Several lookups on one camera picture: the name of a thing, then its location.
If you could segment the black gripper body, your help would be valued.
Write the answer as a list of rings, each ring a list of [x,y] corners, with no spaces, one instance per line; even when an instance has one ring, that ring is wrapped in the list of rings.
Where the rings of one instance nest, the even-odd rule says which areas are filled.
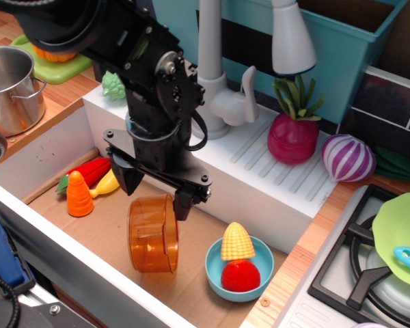
[[[116,153],[123,158],[134,158],[144,176],[172,188],[192,186],[194,202],[205,202],[210,197],[212,180],[193,156],[190,138],[190,120],[180,126],[175,124],[167,131],[159,129],[151,133],[127,117],[124,130],[108,129],[103,133],[103,139],[109,144],[108,155]]]

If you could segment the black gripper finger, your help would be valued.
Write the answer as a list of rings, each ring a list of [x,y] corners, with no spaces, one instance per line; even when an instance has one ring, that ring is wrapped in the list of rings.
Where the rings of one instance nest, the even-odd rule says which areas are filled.
[[[193,206],[195,189],[192,186],[182,186],[175,192],[174,214],[177,221],[185,221]]]
[[[138,162],[134,158],[123,158],[116,153],[109,156],[119,186],[127,195],[132,195],[144,177],[144,173],[139,170]]]

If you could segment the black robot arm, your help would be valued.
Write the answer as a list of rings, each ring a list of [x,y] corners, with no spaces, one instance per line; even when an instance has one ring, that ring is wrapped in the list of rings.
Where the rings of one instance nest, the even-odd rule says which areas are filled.
[[[198,113],[205,90],[166,26],[134,1],[0,1],[0,11],[14,15],[38,48],[82,54],[119,76],[126,89],[126,128],[103,137],[127,194],[144,176],[173,187],[179,221],[207,201],[211,179],[193,156],[204,142],[190,142],[193,122],[206,128]]]

